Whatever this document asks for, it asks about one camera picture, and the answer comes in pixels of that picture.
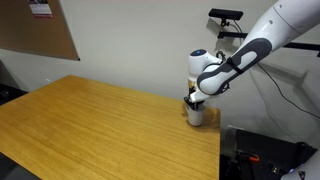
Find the white cup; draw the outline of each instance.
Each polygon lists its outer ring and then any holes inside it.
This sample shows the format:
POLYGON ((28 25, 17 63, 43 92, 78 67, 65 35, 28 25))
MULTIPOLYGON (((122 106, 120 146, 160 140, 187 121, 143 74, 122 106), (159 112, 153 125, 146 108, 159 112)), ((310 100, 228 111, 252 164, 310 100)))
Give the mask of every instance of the white cup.
POLYGON ((204 116, 204 105, 200 104, 197 110, 193 110, 186 104, 186 109, 188 112, 188 122, 192 126, 200 126, 203 122, 203 116, 204 116))

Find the white wall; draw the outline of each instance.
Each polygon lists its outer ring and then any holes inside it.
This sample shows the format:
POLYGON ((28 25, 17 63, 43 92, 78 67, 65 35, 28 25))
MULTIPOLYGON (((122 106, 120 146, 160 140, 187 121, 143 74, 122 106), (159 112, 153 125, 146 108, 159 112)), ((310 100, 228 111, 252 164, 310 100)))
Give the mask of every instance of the white wall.
MULTIPOLYGON (((242 10, 244 17, 239 24, 248 32, 274 2, 61 0, 81 61, 0 50, 4 66, 0 80, 33 91, 48 80, 74 74, 182 99, 187 93, 187 58, 191 51, 204 48, 215 53, 220 49, 230 55, 239 46, 238 39, 217 40, 219 27, 208 21, 210 9, 242 10)), ((316 27, 297 41, 320 44, 319 30, 316 27)), ((320 58, 316 55, 281 49, 263 63, 289 99, 320 114, 320 58)), ((207 103, 222 110, 223 140, 225 129, 231 124, 284 140, 306 141, 320 148, 320 120, 283 100, 258 67, 234 80, 231 90, 207 103), (250 73, 258 82, 260 93, 250 73)))

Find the cork board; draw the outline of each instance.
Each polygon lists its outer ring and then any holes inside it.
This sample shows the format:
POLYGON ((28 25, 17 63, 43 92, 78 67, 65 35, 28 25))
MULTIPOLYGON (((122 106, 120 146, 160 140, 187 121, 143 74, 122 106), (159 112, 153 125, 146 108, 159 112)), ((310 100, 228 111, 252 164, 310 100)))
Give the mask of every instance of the cork board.
POLYGON ((46 2, 52 18, 35 17, 28 0, 1 0, 0 48, 80 60, 59 0, 46 2))

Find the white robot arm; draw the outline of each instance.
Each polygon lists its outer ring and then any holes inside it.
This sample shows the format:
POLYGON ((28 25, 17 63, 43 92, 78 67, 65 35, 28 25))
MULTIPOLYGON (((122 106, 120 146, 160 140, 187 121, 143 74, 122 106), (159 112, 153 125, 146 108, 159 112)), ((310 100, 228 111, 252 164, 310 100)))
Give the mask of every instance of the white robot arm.
POLYGON ((266 56, 320 23, 320 0, 279 0, 255 24, 240 48, 222 63, 205 50, 189 57, 189 102, 221 94, 226 85, 266 56))

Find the wooden table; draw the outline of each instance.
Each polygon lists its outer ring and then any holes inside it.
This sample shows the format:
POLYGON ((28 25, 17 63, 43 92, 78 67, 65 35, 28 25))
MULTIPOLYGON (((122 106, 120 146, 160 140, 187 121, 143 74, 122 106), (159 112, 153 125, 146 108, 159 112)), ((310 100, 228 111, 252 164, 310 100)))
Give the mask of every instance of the wooden table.
POLYGON ((0 106, 0 152, 42 179, 219 179, 220 113, 67 76, 0 106))

